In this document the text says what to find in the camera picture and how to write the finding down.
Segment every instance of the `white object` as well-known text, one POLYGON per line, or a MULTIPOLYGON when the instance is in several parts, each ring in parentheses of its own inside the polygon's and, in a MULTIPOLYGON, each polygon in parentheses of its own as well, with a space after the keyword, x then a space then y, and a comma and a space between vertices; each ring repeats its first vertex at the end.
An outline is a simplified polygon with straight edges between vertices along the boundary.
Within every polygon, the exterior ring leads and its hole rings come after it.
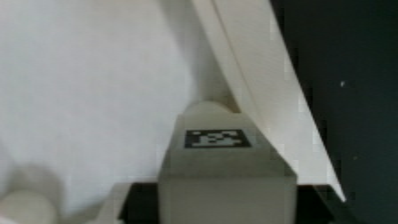
MULTIPOLYGON (((213 109, 213 113, 192 113, 213 109)), ((162 224, 291 224, 297 176, 243 114, 178 118, 158 178, 162 224)))
POLYGON ((300 184, 343 192, 314 126, 270 1, 194 0, 242 112, 293 167, 300 184))
POLYGON ((0 201, 0 224, 57 224, 57 210, 48 199, 16 191, 0 201))

